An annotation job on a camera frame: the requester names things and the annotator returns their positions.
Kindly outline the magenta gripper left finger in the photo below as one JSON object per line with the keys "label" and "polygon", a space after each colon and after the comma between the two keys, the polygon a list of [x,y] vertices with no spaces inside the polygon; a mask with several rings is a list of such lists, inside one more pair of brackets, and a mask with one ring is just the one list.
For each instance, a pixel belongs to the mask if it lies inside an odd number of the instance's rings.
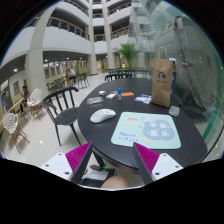
{"label": "magenta gripper left finger", "polygon": [[70,152],[56,153],[41,168],[65,180],[80,184],[92,153],[92,143],[88,142]]}

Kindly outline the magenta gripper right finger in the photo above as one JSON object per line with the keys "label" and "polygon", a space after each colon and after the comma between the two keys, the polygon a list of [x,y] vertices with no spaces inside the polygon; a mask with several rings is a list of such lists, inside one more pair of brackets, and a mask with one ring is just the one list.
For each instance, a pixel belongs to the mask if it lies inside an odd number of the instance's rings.
{"label": "magenta gripper right finger", "polygon": [[169,154],[157,154],[136,142],[133,143],[133,155],[145,185],[182,169]]}

